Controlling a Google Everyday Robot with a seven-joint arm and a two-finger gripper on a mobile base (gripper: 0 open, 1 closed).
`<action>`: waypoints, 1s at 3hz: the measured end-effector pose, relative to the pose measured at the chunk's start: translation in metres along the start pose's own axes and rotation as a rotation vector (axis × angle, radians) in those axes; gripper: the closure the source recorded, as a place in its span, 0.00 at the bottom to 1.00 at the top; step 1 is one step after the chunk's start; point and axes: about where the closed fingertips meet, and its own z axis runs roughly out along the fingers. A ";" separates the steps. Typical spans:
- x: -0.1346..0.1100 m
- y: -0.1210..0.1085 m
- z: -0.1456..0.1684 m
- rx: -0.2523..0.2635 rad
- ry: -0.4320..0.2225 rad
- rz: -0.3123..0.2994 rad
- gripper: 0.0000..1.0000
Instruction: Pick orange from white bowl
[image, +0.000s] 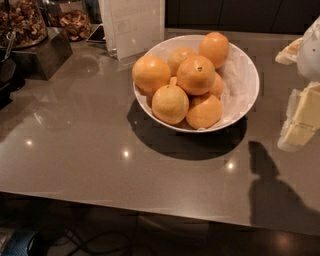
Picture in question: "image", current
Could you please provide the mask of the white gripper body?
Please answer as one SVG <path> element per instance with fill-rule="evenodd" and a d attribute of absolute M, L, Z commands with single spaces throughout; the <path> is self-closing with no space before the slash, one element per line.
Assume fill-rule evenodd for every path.
<path fill-rule="evenodd" d="M 320 81 L 320 16 L 305 31 L 297 55 L 297 69 L 309 81 Z"/>

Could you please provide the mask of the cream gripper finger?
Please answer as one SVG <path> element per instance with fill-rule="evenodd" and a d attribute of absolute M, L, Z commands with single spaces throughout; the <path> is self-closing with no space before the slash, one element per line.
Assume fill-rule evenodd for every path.
<path fill-rule="evenodd" d="M 275 61 L 283 65 L 291 65 L 293 63 L 296 63 L 301 42 L 301 38 L 298 38 L 291 42 L 277 54 L 277 56 L 275 57 Z"/>
<path fill-rule="evenodd" d="M 302 91 L 294 89 L 289 97 L 278 148 L 296 152 L 320 130 L 320 83 L 310 82 Z"/>

